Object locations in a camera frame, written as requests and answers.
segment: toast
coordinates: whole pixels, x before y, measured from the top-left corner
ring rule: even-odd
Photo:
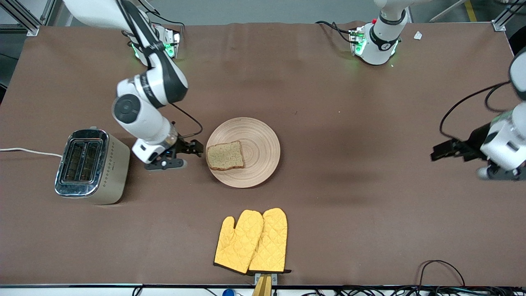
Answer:
[[[214,171],[227,171],[245,167],[241,142],[217,144],[206,149],[206,162]]]

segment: stainless steel toaster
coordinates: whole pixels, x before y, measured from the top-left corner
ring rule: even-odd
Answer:
[[[116,203],[123,194],[130,149],[109,133],[92,127],[68,139],[55,179],[55,191],[68,199]]]

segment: yellow oven mitt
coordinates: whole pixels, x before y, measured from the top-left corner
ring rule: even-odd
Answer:
[[[234,222],[234,217],[223,221],[214,265],[245,274],[263,231],[263,217],[259,212],[244,210],[235,228]]]
[[[287,216],[275,208],[263,214],[263,233],[249,270],[255,272],[284,272],[287,248]]]

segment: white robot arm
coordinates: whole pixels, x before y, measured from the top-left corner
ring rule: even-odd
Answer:
[[[482,159],[488,161],[477,171],[483,180],[526,180],[526,48],[513,59],[509,76],[522,102],[475,129],[468,140],[451,139],[433,147],[432,161],[450,156]]]
[[[406,8],[431,0],[374,0],[380,8],[375,23],[368,23],[351,33],[351,51],[371,65],[387,62],[395,53],[398,38],[407,24]]]
[[[137,138],[132,147],[135,155],[146,164],[156,161],[166,151],[171,153],[170,158],[177,152],[201,156],[202,145],[195,140],[184,142],[175,126],[157,110],[181,101],[188,91],[184,74],[165,51],[164,42],[159,40],[159,31],[165,29],[152,25],[147,15],[127,0],[64,0],[64,3],[87,25],[123,30],[138,45],[139,58],[148,66],[147,71],[117,84],[112,109],[115,120]],[[175,167],[185,165],[186,162],[181,161]]]

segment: wires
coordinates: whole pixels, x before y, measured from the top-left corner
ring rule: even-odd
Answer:
[[[162,17],[161,13],[157,9],[155,9],[155,7],[153,7],[152,4],[148,3],[154,9],[153,11],[151,11],[150,8],[148,8],[146,5],[144,5],[142,0],[138,0],[138,1],[144,7],[144,9],[146,9],[146,14],[151,13],[151,14],[157,16],[158,18],[163,19],[163,20],[165,20],[165,21],[167,21],[169,23],[178,24],[178,25],[183,26],[183,28],[185,28],[185,24],[184,23],[170,21],[169,19],[166,19],[166,18]]]
[[[55,154],[55,153],[47,153],[47,152],[40,152],[40,151],[34,151],[34,150],[29,150],[29,149],[25,149],[25,148],[0,148],[0,152],[11,152],[11,151],[25,151],[25,152],[29,152],[29,153],[35,153],[35,154],[41,154],[41,155],[51,155],[51,156],[56,156],[56,157],[61,157],[62,158],[62,155],[60,154]]]
[[[0,55],[3,55],[3,56],[5,56],[5,57],[8,57],[8,58],[12,58],[12,59],[14,59],[14,60],[17,60],[17,61],[18,61],[18,59],[17,59],[17,58],[15,58],[15,57],[12,57],[12,56],[10,56],[10,55],[6,55],[6,54],[3,54],[3,53],[0,53]]]
[[[318,289],[315,289],[314,291],[315,292],[303,294],[302,296],[325,296],[325,294]]]
[[[217,296],[217,294],[212,292],[212,290],[210,290],[209,288],[204,288],[204,289],[207,290],[208,292],[210,292],[212,295]]]
[[[186,28],[186,27],[185,27],[185,24],[182,23],[182,22],[174,22],[174,21],[170,21],[169,19],[166,19],[166,18],[164,18],[164,17],[162,17],[162,16],[160,16],[160,15],[158,15],[158,14],[155,14],[154,12],[151,12],[151,11],[147,11],[147,12],[146,12],[146,14],[148,14],[148,13],[151,13],[151,14],[157,16],[158,18],[163,19],[163,20],[165,20],[165,21],[167,21],[167,22],[169,22],[169,23],[177,24],[177,25],[181,25],[181,26],[183,27],[183,29]]]
[[[504,109],[494,109],[494,108],[490,107],[490,105],[488,104],[488,100],[490,99],[490,97],[491,97],[491,95],[493,94],[494,91],[498,90],[501,86],[506,85],[506,84],[510,84],[510,83],[511,83],[511,81],[499,84],[499,85],[495,86],[494,88],[492,88],[490,90],[490,92],[486,95],[486,98],[484,99],[484,106],[486,107],[486,109],[488,109],[491,112],[496,112],[496,113],[507,111],[507,110],[504,110]]]
[[[418,282],[418,287],[417,287],[417,295],[420,295],[420,289],[422,288],[422,279],[424,277],[424,270],[426,269],[426,267],[428,265],[430,265],[432,263],[435,263],[435,262],[440,262],[440,263],[443,263],[443,264],[447,264],[447,265],[451,266],[453,269],[455,269],[455,271],[460,276],[460,279],[462,280],[462,286],[463,287],[466,286],[466,282],[464,281],[464,277],[462,276],[462,273],[460,273],[460,271],[456,267],[454,267],[451,263],[448,263],[448,262],[446,262],[444,260],[430,260],[426,264],[424,264],[424,266],[422,267],[422,272],[420,273],[420,282]]]
[[[140,293],[143,291],[143,288],[144,288],[144,285],[140,285],[138,287],[135,287],[133,289],[133,292],[131,293],[132,294],[131,296],[139,296]]]
[[[177,110],[183,112],[186,116],[188,116],[191,120],[193,120],[195,123],[197,123],[197,125],[199,125],[199,132],[197,133],[193,133],[193,134],[187,134],[187,135],[184,135],[184,136],[181,136],[182,139],[186,139],[188,137],[193,137],[193,136],[197,136],[198,134],[200,134],[202,131],[203,131],[203,125],[197,121],[197,119],[195,119],[194,117],[192,117],[192,115],[186,113],[186,111],[184,111],[183,109],[181,109],[179,106],[177,106],[176,104],[174,103],[170,103],[170,105],[174,106],[175,108],[177,108]]]
[[[480,94],[480,93],[483,93],[483,92],[485,92],[485,91],[487,91],[487,90],[490,90],[490,89],[492,89],[492,88],[494,88],[494,87],[496,87],[496,86],[501,86],[501,85],[504,85],[504,84],[507,84],[507,83],[508,83],[508,82],[501,82],[501,83],[494,84],[494,85],[492,85],[492,86],[488,86],[488,87],[484,88],[483,90],[479,90],[479,91],[477,91],[477,92],[474,92],[474,93],[468,95],[467,97],[461,99],[460,101],[458,101],[455,105],[453,105],[453,107],[451,107],[451,109],[449,109],[449,111],[447,111],[447,113],[444,115],[444,117],[442,117],[442,120],[440,121],[440,125],[439,125],[439,128],[438,128],[439,132],[440,132],[443,136],[445,136],[445,137],[448,137],[448,138],[450,138],[450,139],[452,139],[452,140],[458,140],[458,141],[459,141],[459,139],[458,139],[457,137],[452,136],[452,135],[450,135],[450,134],[444,132],[444,130],[443,130],[444,121],[446,121],[446,118],[449,116],[449,114],[451,114],[451,112],[453,112],[453,110],[454,110],[456,107],[458,107],[458,105],[462,104],[462,103],[463,103],[464,101],[466,101],[467,99],[469,99],[469,98],[471,98],[471,97],[473,97],[473,96],[476,96],[476,95],[478,95],[478,94]]]
[[[345,36],[342,33],[349,34],[349,31],[345,31],[345,30],[342,30],[342,29],[338,28],[338,25],[335,22],[332,22],[332,24],[329,24],[326,21],[317,21],[317,22],[315,22],[315,24],[327,25],[331,29],[336,30],[336,32],[338,32],[338,34],[340,34],[340,36],[343,38],[343,40],[345,40],[345,41],[347,41],[349,43],[352,43],[352,44],[358,44],[358,42],[356,42],[356,41],[351,41],[351,40],[345,38]]]

